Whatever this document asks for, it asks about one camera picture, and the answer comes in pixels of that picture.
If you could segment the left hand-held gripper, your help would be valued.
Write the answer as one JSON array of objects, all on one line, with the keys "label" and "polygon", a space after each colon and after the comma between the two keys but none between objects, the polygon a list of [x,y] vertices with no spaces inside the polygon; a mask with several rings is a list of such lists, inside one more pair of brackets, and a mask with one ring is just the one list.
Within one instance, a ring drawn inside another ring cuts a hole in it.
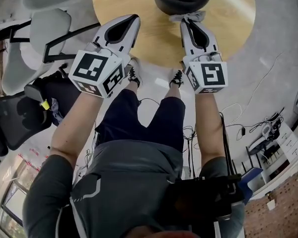
[{"label": "left hand-held gripper", "polygon": [[141,26],[137,14],[124,15],[102,25],[85,50],[79,50],[68,78],[81,91],[100,98],[108,98],[126,77],[126,66],[131,60]]}]

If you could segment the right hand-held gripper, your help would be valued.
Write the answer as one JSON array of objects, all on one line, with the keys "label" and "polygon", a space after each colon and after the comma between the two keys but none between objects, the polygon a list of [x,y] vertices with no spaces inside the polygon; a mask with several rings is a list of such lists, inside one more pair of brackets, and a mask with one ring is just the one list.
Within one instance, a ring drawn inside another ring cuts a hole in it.
[{"label": "right hand-held gripper", "polygon": [[227,64],[222,61],[214,34],[200,22],[184,19],[180,33],[185,56],[182,60],[195,94],[216,93],[228,86]]}]

